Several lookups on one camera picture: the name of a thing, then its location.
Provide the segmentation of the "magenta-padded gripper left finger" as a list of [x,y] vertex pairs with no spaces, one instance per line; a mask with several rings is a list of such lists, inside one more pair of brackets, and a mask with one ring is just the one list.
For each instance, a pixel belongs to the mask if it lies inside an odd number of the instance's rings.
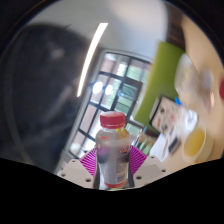
[[96,149],[76,159],[63,150],[57,164],[57,175],[84,188],[98,188]]

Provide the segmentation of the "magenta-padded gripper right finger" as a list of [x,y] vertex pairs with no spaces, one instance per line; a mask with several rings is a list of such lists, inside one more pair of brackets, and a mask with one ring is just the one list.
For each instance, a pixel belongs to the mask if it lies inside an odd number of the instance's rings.
[[155,156],[147,156],[132,146],[129,158],[129,186],[140,188],[167,175],[167,169]]

